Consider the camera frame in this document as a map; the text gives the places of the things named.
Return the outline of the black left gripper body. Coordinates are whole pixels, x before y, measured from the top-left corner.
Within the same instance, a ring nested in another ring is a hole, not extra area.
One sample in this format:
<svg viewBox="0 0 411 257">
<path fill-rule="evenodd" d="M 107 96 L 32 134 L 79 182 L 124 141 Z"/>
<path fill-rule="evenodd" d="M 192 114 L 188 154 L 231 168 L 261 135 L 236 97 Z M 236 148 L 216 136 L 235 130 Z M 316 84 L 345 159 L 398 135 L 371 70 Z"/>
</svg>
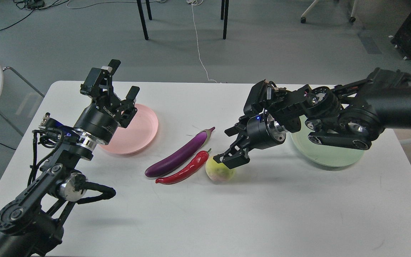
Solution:
<svg viewBox="0 0 411 257">
<path fill-rule="evenodd" d="M 127 128 L 137 113 L 137 108 L 132 104 L 129 109 L 122 112 L 111 112 L 109 107 L 99 107 L 90 104 L 81 113 L 73 126 L 76 131 L 85 131 L 98 139 L 98 143 L 107 145 L 111 141 L 118 127 Z"/>
</svg>

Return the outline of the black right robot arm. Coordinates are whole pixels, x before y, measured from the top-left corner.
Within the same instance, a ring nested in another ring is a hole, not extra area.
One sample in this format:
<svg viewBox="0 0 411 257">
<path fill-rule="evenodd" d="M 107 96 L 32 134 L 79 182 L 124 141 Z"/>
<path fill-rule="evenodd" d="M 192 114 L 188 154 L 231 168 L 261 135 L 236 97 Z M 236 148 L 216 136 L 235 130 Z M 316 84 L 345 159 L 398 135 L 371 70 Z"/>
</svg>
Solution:
<svg viewBox="0 0 411 257">
<path fill-rule="evenodd" d="M 243 116 L 225 130 L 237 139 L 217 163 L 236 168 L 250 162 L 249 152 L 284 143 L 301 129 L 300 117 L 317 145 L 368 150 L 386 129 L 411 129 L 411 74 L 376 68 L 353 83 L 290 91 L 262 80 L 250 90 Z"/>
</svg>

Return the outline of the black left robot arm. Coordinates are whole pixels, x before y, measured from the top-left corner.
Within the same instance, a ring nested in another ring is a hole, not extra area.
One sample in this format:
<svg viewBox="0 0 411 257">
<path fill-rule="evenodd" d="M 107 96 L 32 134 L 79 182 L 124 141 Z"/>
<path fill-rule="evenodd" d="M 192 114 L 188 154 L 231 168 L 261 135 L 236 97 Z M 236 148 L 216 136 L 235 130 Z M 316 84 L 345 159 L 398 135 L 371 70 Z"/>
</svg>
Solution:
<svg viewBox="0 0 411 257">
<path fill-rule="evenodd" d="M 109 200 L 112 187 L 88 182 L 76 170 L 90 161 L 97 145 L 108 145 L 118 127 L 128 127 L 137 113 L 139 87 L 125 99 L 113 90 L 112 79 L 121 64 L 111 60 L 92 68 L 80 93 L 91 98 L 74 126 L 66 126 L 46 113 L 33 130 L 33 164 L 27 188 L 0 210 L 0 257 L 45 256 L 62 243 L 63 225 L 76 204 Z"/>
</svg>

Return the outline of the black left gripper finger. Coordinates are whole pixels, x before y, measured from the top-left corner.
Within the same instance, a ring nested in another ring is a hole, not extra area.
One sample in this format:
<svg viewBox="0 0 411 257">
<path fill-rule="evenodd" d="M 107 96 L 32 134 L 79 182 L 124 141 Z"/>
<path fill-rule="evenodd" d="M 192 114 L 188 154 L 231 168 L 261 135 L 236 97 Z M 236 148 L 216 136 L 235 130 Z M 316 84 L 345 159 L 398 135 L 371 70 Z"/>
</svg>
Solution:
<svg viewBox="0 0 411 257">
<path fill-rule="evenodd" d="M 80 93 L 97 106 L 116 105 L 121 99 L 113 91 L 112 79 L 120 64 L 120 60 L 111 60 L 107 66 L 92 68 L 80 86 Z"/>
<path fill-rule="evenodd" d="M 126 99 L 121 100 L 118 106 L 119 111 L 132 110 L 135 107 L 135 101 L 140 88 L 138 86 L 131 86 L 127 93 Z"/>
</svg>

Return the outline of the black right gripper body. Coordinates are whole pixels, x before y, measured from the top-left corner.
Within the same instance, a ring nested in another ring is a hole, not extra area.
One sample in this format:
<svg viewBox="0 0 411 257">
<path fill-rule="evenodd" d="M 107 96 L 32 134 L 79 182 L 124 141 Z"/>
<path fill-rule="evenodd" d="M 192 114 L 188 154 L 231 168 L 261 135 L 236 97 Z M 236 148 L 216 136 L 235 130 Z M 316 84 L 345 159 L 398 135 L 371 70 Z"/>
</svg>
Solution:
<svg viewBox="0 0 411 257">
<path fill-rule="evenodd" d="M 263 150 L 284 143 L 286 129 L 279 125 L 271 115 L 257 115 L 239 118 L 239 136 L 237 148 Z"/>
</svg>

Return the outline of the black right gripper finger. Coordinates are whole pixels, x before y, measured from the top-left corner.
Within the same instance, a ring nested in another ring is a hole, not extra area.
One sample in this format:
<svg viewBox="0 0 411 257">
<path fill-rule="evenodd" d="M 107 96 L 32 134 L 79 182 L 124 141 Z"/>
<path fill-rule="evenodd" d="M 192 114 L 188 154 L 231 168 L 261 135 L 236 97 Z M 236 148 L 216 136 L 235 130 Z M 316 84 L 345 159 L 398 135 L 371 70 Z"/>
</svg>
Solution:
<svg viewBox="0 0 411 257">
<path fill-rule="evenodd" d="M 213 156 L 216 163 L 223 163 L 227 168 L 233 169 L 250 162 L 248 156 L 250 148 L 249 138 L 237 138 L 224 153 Z"/>
<path fill-rule="evenodd" d="M 238 135 L 243 131 L 243 125 L 241 123 L 234 124 L 233 127 L 230 127 L 224 131 L 224 133 L 228 136 Z"/>
</svg>

